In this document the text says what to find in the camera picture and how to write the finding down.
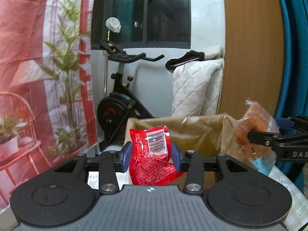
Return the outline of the black exercise bike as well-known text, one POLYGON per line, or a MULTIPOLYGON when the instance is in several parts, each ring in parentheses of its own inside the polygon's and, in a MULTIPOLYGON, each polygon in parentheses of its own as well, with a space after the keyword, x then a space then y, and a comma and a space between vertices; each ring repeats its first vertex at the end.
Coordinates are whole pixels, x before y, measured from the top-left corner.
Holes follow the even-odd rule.
POLYGON ((111 74, 111 79, 114 80, 112 92, 105 96, 97 107, 97 120, 104 133, 104 139, 99 143, 100 151, 125 138, 126 124, 130 117, 138 119, 153 118, 153 115, 130 91, 130 85, 134 77, 128 76, 127 83, 123 82, 125 65, 139 60, 157 62, 164 58, 163 54, 155 58, 147 57, 146 53, 140 53, 139 55, 127 54, 121 46, 110 40, 111 33, 120 33, 121 31, 119 19, 110 17, 105 21, 105 26, 108 30, 108 36, 105 41, 100 43, 100 49, 103 50, 105 56, 105 82, 107 82, 108 62, 118 62, 119 65, 117 72, 111 74))

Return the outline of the wooden board panel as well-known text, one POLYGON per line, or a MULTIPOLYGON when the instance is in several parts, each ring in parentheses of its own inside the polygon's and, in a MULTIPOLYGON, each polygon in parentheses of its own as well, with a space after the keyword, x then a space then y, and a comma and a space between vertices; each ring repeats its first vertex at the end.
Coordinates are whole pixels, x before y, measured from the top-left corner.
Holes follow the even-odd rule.
POLYGON ((279 0, 224 0, 226 47, 219 112, 236 119, 245 100, 274 114, 284 67, 284 31, 279 0))

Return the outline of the teal curtain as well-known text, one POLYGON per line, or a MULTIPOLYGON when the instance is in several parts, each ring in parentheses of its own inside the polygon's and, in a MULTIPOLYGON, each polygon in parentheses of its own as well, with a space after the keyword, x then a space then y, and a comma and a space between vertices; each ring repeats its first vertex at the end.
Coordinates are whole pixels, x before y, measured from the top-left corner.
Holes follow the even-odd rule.
POLYGON ((307 0, 279 0, 284 71, 275 117, 307 115, 307 0))

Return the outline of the brown cardboard box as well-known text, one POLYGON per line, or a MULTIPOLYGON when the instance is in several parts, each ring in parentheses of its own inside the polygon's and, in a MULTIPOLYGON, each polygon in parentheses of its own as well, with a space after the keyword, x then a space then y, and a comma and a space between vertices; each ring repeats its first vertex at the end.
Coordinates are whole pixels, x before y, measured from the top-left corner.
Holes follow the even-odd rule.
POLYGON ((206 157, 215 157, 217 153, 227 155, 253 167, 242 153, 233 127, 236 119, 227 113, 213 116, 182 116, 149 119, 129 118, 126 124, 125 141, 130 141, 130 129, 146 130, 157 126, 167 126, 170 138, 183 151, 195 150, 206 157))

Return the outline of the red snack packet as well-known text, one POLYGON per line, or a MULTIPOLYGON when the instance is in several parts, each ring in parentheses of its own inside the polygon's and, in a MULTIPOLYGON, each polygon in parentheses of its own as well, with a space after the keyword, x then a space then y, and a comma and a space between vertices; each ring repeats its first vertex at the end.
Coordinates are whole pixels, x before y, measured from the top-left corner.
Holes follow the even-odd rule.
POLYGON ((133 144, 130 177, 134 185, 163 186, 184 175, 170 162, 171 138, 167 126, 130 129, 130 138, 133 144))

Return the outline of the white quilted blanket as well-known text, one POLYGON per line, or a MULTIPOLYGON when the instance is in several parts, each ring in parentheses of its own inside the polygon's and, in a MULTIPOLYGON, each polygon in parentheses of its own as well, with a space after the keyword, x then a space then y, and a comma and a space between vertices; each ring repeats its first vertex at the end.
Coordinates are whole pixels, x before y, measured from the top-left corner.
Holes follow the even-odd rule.
POLYGON ((211 116, 217 114, 222 74, 223 49, 210 46, 200 51, 203 61, 178 66, 172 72, 172 116, 211 116))

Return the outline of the green checked tablecloth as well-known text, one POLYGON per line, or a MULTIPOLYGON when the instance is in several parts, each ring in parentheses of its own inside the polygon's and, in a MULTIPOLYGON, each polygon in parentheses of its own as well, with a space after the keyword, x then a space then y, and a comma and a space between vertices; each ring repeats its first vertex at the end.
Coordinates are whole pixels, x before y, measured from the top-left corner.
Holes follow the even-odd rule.
POLYGON ((295 184, 289 180, 289 178, 276 166, 273 166, 271 172, 268 175, 271 179, 282 184, 292 197, 291 210, 284 222, 288 230, 307 230, 307 198, 303 193, 295 186, 295 184))

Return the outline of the orange clear-wrapped snack packet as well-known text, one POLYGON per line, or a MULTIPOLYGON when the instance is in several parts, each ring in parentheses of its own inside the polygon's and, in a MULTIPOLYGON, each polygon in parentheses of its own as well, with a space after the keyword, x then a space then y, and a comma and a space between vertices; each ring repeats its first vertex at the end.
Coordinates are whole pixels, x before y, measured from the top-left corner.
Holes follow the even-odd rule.
POLYGON ((279 134, 277 122, 257 101, 246 100, 245 103, 247 111, 233 125, 240 151, 251 163, 259 158, 275 158, 270 145, 271 137, 279 134))

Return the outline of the red printed backdrop cloth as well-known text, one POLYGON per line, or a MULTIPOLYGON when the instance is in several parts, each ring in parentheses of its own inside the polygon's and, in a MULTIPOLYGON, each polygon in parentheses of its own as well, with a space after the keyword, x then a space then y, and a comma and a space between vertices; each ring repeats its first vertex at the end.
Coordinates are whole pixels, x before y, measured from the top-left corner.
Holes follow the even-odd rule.
POLYGON ((94 0, 1 0, 1 209, 22 183, 97 144, 94 0))

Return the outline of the dark window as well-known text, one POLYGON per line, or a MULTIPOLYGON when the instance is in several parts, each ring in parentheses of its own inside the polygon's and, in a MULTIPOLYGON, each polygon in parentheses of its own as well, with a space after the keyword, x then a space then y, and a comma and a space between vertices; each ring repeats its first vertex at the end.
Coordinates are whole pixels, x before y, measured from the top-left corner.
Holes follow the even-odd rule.
POLYGON ((106 39, 110 17, 121 23, 111 40, 126 49, 191 47, 191 0, 94 0, 93 50, 106 39))

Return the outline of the black fuzzy garment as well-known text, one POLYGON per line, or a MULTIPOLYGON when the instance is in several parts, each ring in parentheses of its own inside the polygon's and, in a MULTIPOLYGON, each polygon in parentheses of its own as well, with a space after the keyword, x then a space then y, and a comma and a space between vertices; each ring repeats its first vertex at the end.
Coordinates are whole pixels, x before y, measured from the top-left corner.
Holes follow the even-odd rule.
POLYGON ((204 52, 197 52, 190 50, 184 56, 178 59, 170 59, 166 62, 166 69, 169 71, 174 71, 178 66, 193 62, 193 61, 203 61, 205 59, 204 52))

